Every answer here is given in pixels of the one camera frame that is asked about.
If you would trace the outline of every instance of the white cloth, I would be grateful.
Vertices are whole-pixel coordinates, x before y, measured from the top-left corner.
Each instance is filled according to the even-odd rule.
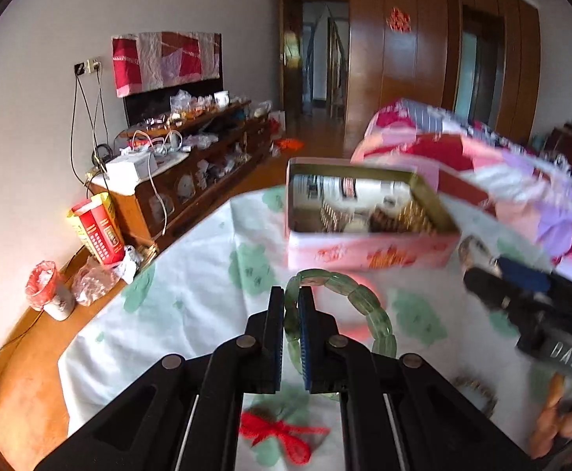
[[[162,356],[209,354],[243,333],[250,314],[266,310],[271,286],[285,287],[296,273],[286,268],[283,191],[232,198],[162,253],[75,337],[59,360],[70,434]],[[480,236],[495,255],[505,242],[528,263],[549,266],[542,252],[513,230],[464,202],[442,198],[464,235]],[[398,356],[417,352],[447,379],[459,374],[479,379],[498,398],[492,421],[526,447],[541,406],[536,393],[545,389],[549,374],[515,349],[516,337],[506,321],[503,326],[467,295],[457,254],[437,270],[359,271],[355,278],[373,285],[386,304]],[[319,288],[315,299],[320,310],[336,316],[339,327],[364,322],[344,297]],[[429,320],[430,336],[414,314]],[[304,394],[303,380],[284,351],[285,392],[277,402],[290,402],[296,411],[287,421],[332,430],[314,451],[310,469],[344,469],[338,403]],[[258,401],[253,397],[246,396],[245,404]],[[265,469],[278,454],[275,440],[251,448],[240,438],[236,467]],[[276,466],[292,467],[282,458]]]

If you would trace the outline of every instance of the white box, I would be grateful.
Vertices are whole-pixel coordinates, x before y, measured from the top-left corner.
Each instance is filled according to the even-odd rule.
[[[155,156],[148,151],[120,155],[106,164],[109,179],[119,184],[139,184],[157,170]]]

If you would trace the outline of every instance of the red ribbon bow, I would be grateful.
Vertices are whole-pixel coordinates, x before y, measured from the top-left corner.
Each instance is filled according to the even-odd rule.
[[[329,434],[329,432],[330,430],[324,427],[297,427],[284,422],[267,422],[249,411],[240,417],[240,434],[247,439],[253,439],[251,446],[269,437],[277,437],[290,461],[298,466],[310,461],[312,449],[309,444],[293,434]]]

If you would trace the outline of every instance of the pink tin box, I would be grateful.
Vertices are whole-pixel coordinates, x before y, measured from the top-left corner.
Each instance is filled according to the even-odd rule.
[[[291,270],[443,267],[461,237],[434,190],[411,171],[298,157],[288,163],[286,190]],[[423,231],[372,233],[371,220],[363,216],[372,207],[395,215],[404,208],[405,215],[408,204],[418,207],[425,221],[411,228]],[[328,233],[328,225],[332,230],[332,225],[341,226],[345,214],[351,218],[341,233]]]

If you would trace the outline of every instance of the bracelet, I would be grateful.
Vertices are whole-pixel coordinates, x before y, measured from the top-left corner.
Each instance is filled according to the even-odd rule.
[[[367,326],[374,340],[373,352],[390,358],[397,357],[397,339],[393,335],[391,320],[371,289],[340,272],[306,269],[290,278],[284,297],[286,308],[284,331],[288,342],[288,355],[299,373],[302,373],[301,328],[297,308],[299,289],[305,286],[323,285],[332,292],[345,296],[353,307],[366,317]]]

